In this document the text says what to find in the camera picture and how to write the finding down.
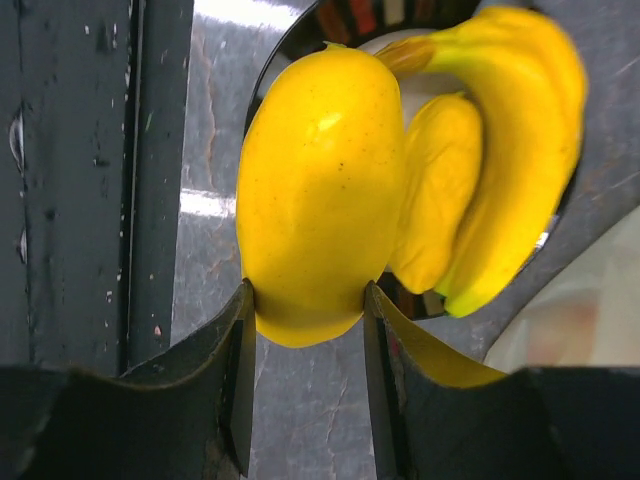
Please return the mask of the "yellow fake banana bunch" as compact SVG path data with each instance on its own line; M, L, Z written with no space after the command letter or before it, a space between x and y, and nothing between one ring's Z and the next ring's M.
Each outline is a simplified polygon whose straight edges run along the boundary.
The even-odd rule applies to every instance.
M437 288L449 315L467 316L518 274L560 203L583 141L585 67L555 21L506 5L394 41L378 56L399 76L454 75L480 106L483 170Z

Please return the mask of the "black rimmed ceramic plate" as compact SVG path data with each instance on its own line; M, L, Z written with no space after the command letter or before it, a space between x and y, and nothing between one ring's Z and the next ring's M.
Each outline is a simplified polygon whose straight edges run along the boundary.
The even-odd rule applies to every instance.
M420 4L426 4L426 13L419 13ZM273 80L267 80L268 73L277 76L286 67L276 66L276 56L282 54L291 62L319 51L325 41L346 43L348 47L359 48L365 43L381 39L385 35L406 32L409 29L441 29L456 25L475 15L477 10L486 8L490 1L315 1L282 35L269 54L253 88L247 109L243 140L252 120L261 105L266 90ZM399 20L388 20L388 10L399 7ZM570 177L558 207L548 226L539 237L532 254L521 267L524 270L543 249L549 236L564 216L568 201L575 187L576 173ZM401 287L391 273L384 274L378 285L396 306L412 321L434 319L448 314L444 310L444 297L435 293L409 294Z

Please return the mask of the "wrinkled yellow fake fruit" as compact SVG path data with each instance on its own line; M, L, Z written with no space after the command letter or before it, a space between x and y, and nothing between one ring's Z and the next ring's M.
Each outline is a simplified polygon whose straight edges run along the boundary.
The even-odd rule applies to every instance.
M436 96L412 118L405 136L407 192L389 260L410 292L434 288L447 271L482 153L482 119L463 94Z

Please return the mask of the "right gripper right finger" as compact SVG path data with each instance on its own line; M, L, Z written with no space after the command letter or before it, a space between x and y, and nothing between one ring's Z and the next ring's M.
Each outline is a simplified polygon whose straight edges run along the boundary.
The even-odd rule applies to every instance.
M527 367L505 374L405 317L375 284L364 350L381 479L635 479L639 372Z

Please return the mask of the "smooth yellow fake mango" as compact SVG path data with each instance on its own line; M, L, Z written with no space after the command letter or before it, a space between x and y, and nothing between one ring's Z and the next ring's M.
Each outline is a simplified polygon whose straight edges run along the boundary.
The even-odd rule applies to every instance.
M277 76L243 142L236 201L264 337L305 348L359 320L391 255L405 181L400 89L380 60L330 44Z

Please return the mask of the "pale green plastic bag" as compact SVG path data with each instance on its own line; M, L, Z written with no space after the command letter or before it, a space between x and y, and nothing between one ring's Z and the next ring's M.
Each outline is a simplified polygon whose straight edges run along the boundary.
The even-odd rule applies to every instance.
M484 363L639 364L639 211L630 212L550 281L510 322Z

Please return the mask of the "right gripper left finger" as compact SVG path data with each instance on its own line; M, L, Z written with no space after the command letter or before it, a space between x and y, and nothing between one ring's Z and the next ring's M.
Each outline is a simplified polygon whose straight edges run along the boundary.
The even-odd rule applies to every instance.
M112 378L1 370L5 479L237 479L249 470L256 327L243 281L211 321Z

